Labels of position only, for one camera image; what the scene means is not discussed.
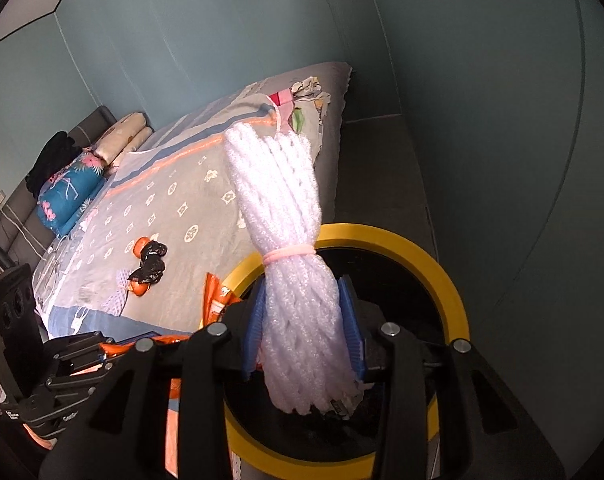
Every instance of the yellow rim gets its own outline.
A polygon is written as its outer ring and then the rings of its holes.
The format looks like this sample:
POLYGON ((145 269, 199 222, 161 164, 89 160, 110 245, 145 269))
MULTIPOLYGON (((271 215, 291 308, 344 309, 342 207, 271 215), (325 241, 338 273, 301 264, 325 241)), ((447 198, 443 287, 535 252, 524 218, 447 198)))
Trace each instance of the yellow rim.
MULTIPOLYGON (((316 248, 350 247, 383 254, 401 264, 420 280, 435 303, 447 343, 469 339, 468 321, 460 295, 444 269, 425 251, 399 235, 361 224, 326 224, 320 228, 316 248)), ((224 280, 224 285, 241 295, 264 272, 258 253, 247 256, 224 280)), ((226 434, 234 453, 254 467, 283 480, 355 480, 369 478, 374 454, 344 462, 306 462, 281 455, 249 435, 225 407, 226 434)), ((428 439, 439 428, 438 403, 433 399, 427 411, 428 439)))

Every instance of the teal wall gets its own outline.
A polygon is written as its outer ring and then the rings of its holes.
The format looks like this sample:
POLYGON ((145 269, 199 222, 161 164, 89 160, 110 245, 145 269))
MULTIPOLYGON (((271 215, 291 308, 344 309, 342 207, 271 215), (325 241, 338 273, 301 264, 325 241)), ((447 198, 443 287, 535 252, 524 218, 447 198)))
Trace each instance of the teal wall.
POLYGON ((0 42, 0 190, 10 194, 58 130, 95 108, 55 16, 0 42))
POLYGON ((63 0, 57 16, 96 99, 155 127, 329 60, 355 69, 348 118, 399 112, 373 0, 63 0))
POLYGON ((572 474, 604 436, 604 10, 377 3, 472 339, 572 474))

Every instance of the pink band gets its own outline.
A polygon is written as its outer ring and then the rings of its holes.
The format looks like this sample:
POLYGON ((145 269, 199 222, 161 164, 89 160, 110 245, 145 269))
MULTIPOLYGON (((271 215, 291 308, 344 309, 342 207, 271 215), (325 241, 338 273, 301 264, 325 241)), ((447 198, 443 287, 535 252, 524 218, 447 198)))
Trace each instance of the pink band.
POLYGON ((303 256, 305 254, 316 254, 316 248, 310 244, 298 244, 275 249, 262 257, 262 264, 266 267, 282 258, 287 258, 288 256, 303 256))

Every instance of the silver bolt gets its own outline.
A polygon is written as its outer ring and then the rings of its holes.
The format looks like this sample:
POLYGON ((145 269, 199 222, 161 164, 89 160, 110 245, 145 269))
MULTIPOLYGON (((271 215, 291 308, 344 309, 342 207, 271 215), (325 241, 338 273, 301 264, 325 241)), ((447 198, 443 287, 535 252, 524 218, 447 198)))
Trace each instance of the silver bolt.
POLYGON ((471 350, 471 343, 466 339, 456 339, 453 342, 453 348, 461 354, 466 354, 471 350))
POLYGON ((386 335, 394 336, 400 333, 400 326, 396 323, 391 323, 387 321, 386 323, 384 323, 384 325, 382 325, 382 328, 380 330, 382 330, 382 333, 386 335))
POLYGON ((207 332, 211 335, 220 336, 226 332, 226 325, 216 321, 215 323, 211 323, 209 326, 207 326, 207 332))
POLYGON ((153 348, 153 340, 143 337, 142 339, 138 339, 136 342, 136 350, 138 352, 148 352, 151 348, 153 348))

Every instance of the headboard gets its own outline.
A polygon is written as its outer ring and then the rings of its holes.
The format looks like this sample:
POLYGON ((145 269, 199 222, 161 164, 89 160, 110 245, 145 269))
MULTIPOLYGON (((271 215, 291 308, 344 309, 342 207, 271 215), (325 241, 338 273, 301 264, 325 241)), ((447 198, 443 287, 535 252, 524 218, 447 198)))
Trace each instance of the headboard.
MULTIPOLYGON (((78 146, 85 148, 115 122, 111 111, 106 106, 100 106, 68 134, 78 146)), ((36 205, 37 201, 26 189, 26 181, 22 179, 2 206, 6 215, 0 214, 0 266, 3 269, 20 264, 29 264, 31 270, 35 269, 40 256, 44 255, 53 241, 53 232, 40 222, 35 211, 36 205)))

